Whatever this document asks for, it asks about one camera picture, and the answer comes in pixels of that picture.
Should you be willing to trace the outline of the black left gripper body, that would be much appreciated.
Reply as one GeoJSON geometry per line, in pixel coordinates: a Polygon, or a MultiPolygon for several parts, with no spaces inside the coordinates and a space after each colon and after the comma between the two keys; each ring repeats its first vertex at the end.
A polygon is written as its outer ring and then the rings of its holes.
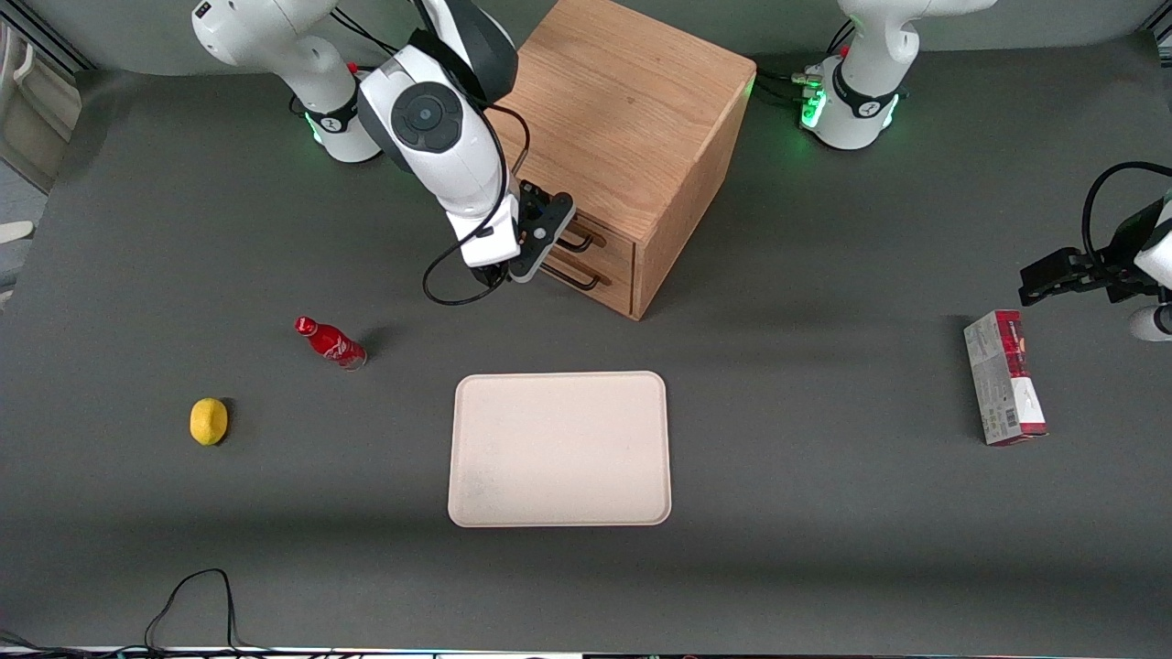
{"type": "Polygon", "coordinates": [[[1168,288],[1168,276],[1150,276],[1134,263],[1154,239],[1152,236],[1168,237],[1168,230],[1160,229],[1160,222],[1168,222],[1165,206],[1165,203],[1150,203],[1130,215],[1113,231],[1108,246],[1095,251],[1106,272],[1101,280],[1105,281],[1109,303],[1123,303],[1131,297],[1159,297],[1168,288]]]}

